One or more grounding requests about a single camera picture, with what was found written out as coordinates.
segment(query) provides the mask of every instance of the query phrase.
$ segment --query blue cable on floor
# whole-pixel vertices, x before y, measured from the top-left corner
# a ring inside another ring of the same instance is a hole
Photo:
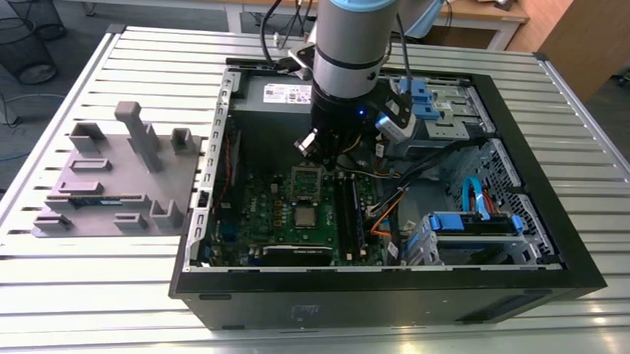
[[[13,157],[6,157],[6,158],[4,158],[4,159],[0,159],[0,162],[10,161],[10,160],[18,159],[20,157],[28,156],[28,155],[30,155],[30,151],[28,151],[26,153],[22,153],[21,155],[17,155],[17,156],[13,156]]]

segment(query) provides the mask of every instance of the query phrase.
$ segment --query open computer tower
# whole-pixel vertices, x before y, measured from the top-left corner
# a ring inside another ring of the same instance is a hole
[[[492,323],[606,286],[491,78],[415,71],[413,114],[327,171],[293,149],[309,82],[228,62],[169,291],[209,329]]]

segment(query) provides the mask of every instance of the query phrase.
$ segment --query floor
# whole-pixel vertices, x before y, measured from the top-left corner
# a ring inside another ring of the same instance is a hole
[[[58,75],[42,85],[21,86],[0,68],[0,92],[6,99],[22,94],[64,95],[110,23],[184,30],[227,31],[227,19],[221,11],[98,4],[96,17],[90,18],[84,16],[80,3],[73,1],[54,3],[68,29],[65,38],[48,43],[50,55],[58,65]],[[4,17],[12,17],[12,11],[5,2],[0,1],[0,18]],[[288,15],[276,15],[268,22],[269,27],[280,29],[288,18]],[[257,28],[253,17],[243,14],[243,32],[257,33]],[[626,158],[630,157],[628,97],[630,86],[622,88],[611,80],[587,103],[590,112]],[[9,104],[22,124],[16,129],[9,129],[0,124],[0,189],[9,186],[24,162],[24,158],[9,161],[2,161],[2,159],[18,156],[32,149],[60,102],[57,98],[34,97]]]

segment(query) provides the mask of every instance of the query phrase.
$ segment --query chip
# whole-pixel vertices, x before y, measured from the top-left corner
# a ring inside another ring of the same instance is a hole
[[[316,210],[312,206],[297,206],[293,214],[296,228],[311,229],[316,226]]]

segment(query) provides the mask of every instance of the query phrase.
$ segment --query white label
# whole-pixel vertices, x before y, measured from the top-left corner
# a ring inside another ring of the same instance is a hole
[[[395,244],[391,242],[387,245],[387,251],[389,252],[393,258],[397,258],[397,247],[395,247]]]
[[[299,105],[311,104],[309,85],[280,85],[269,83],[264,85],[264,103],[296,103]]]
[[[436,109],[447,109],[452,110],[451,104],[448,102],[433,102],[432,105],[435,105]]]
[[[376,156],[381,158],[383,155],[384,155],[384,145],[376,144]]]
[[[403,231],[411,231],[415,229],[415,222],[411,220],[407,220],[407,223],[403,226]]]

